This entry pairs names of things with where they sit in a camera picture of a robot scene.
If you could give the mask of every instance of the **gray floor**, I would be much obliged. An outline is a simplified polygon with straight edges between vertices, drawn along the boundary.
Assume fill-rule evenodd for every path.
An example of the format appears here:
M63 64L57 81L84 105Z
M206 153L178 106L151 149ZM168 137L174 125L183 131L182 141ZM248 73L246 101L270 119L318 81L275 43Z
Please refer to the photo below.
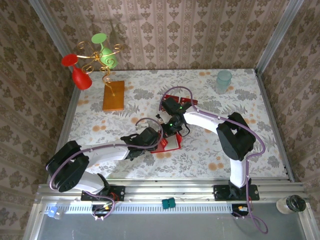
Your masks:
M229 214L112 214L44 216L39 240L305 240L298 214L283 215L275 204L255 204L254 214L269 228L264 235L250 219Z

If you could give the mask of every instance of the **black mounting plate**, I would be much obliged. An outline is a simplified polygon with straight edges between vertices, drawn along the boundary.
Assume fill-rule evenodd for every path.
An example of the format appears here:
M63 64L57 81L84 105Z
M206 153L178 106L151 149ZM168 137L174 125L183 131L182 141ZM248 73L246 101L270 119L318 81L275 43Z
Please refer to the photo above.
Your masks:
M213 186L213 195L215 201L246 201L246 195L243 194L239 199L230 198L230 187L229 185L214 185ZM258 187L257 185L251 184L249 186L249 196L252 201L260 200Z
M126 187L125 186L118 186L118 185L110 185L110 190L108 192L102 190L99 194L101 196L108 196L110 198L113 198L111 193L114 193L119 197L119 200L118 200L119 202L123 202L125 200ZM91 196L91 195L85 193L84 191L82 191L81 201L101 201L101 202L105 202L106 199L102 198L102 197L99 197L99 198L98 197L94 197L94 196Z

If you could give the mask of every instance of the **cable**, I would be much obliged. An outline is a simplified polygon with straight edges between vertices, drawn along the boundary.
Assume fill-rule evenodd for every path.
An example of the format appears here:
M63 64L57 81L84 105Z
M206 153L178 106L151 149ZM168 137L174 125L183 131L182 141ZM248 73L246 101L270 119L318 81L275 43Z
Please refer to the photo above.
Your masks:
M251 201L251 211L253 212L254 211L254 204L252 203L252 199L250 196L249 196L249 200Z
M61 169L71 160L71 159L74 159L76 156L78 156L79 154L83 154L83 153L86 153L86 152L91 152L91 151L94 151L94 150L98 150L98 149L104 149L104 148L110 148L110 147L131 147L131 148L139 148L139 149L152 149L156 146L158 146L161 141L162 141L162 138L163 138L163 135L164 135L164 130L162 129L162 126L161 124L150 118L150 117L144 117L144 118L141 118L139 119L135 125L137 125L139 122L141 122L142 120L151 120L153 122L155 122L156 124L159 125L160 127L160 130L161 130L161 136L160 136L160 139L157 143L151 145L151 146L137 146L137 145L131 145L131 144L122 144L122 143L117 143L117 144L104 144L104 145L100 145L100 146L96 146L96 147L92 147L92 148L86 148L86 149L83 149L83 150L80 150L74 154L72 154L70 157L68 157L57 169L56 171L52 174L51 178L50 178L50 181L49 181L49 187L52 189L52 190L56 190L56 186L54 186L54 181L55 181L55 178L56 176L58 175L58 173L61 171Z
M190 128L187 126L186 123L184 123L184 126L185 126L186 129L188 129L188 132L187 132L185 135L181 135L180 131L178 131L178 134L179 134L181 137L183 137L183 138L186 137L186 136L188 136L189 133L190 133Z
M216 119L219 119L219 120L223 120L223 121L227 121L229 123L232 123L232 124L235 124L245 130L247 130L249 133L251 133L252 135L255 136L255 138L260 142L261 146L262 146L262 151L261 152L257 152L257 153L253 153L249 156L246 157L246 160L245 160L245 191L246 191L246 203L248 205L248 211L249 211L249 214L250 214L250 218L252 219L254 225L256 226L256 228L263 234L267 234L269 232L268 230L268 227L267 227L267 224L259 217L257 216L254 216L252 214L252 210L251 210L251 207L250 207L250 200L249 200L249 159L250 158L253 158L253 157L257 157L257 156L261 156L262 154L264 154L264 152L266 151L266 146L264 144L264 142L262 141L262 139L258 136L258 134L256 134L254 131L252 131L249 127L245 126L245 125L242 125L241 123L238 123L236 121L233 121L233 120L230 120L228 118L225 118L223 116L218 116L218 115L215 115L213 113L209 113L209 112L205 112L205 111L201 111L200 109L198 109L195 105L194 105L194 101L193 101L193 94L191 92L191 90L185 86L174 86L174 87L171 87L169 88L167 91L164 92L164 94L162 95L162 98L160 100L160 104L159 104L159 111L161 110L161 106L162 106L162 101L165 97L165 95L171 91L172 89L185 89L187 90L189 93L190 93L190 99L191 99L191 105L192 107L194 108L194 110L196 110L198 113L201 113L203 115L207 115L209 117L212 117L212 118L216 118ZM260 221L264 224L265 226L265 231L263 231L259 226L258 224L256 223L257 221Z
M113 199L116 201L116 204L119 202L119 197L114 192L110 192L110 194L113 196Z
M102 220L102 218L104 219L104 217L107 215L107 213L104 213L104 214L99 213L99 215L101 215L99 218L98 215L96 214L97 212L107 212L108 213L108 210L106 208L104 208L103 206L97 206L94 210L92 210L92 213L91 213L92 217L94 217L95 220L98 220L98 219Z
M101 217L101 220L107 218L107 217L115 210L116 203L115 203L115 200L113 200L111 197L92 194L92 193L90 193L90 192L88 192L88 191L84 191L84 192L85 192L86 194L92 196L92 197L108 199L108 200L110 200L110 201L112 202L112 207L111 207L110 211L109 211L106 215L102 216L102 217ZM92 214L94 217L96 217L96 212L97 212L97 210L100 209L100 208L101 208L101 207L97 207L97 208L94 210L94 212L93 212L93 214Z

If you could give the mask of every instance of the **small blue object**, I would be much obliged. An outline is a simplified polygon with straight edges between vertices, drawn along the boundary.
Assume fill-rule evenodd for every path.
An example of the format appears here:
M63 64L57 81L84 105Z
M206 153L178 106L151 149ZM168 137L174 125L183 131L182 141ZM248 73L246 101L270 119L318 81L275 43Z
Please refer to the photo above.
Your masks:
M175 206L176 206L176 201L173 197L162 200L163 209L174 208Z
M54 218L57 211L58 211L58 208L56 206L52 206L48 212L48 217Z

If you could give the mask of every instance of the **green block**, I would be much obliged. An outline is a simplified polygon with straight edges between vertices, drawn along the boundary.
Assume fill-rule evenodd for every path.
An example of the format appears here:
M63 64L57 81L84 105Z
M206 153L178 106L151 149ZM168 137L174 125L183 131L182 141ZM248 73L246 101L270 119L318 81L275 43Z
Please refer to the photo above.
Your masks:
M169 207L170 208L174 208L176 206L176 201L175 201L175 199L173 197L169 198L168 202L169 202Z
M162 200L162 207L163 207L163 209L168 209L169 208L169 200L168 199L163 199Z

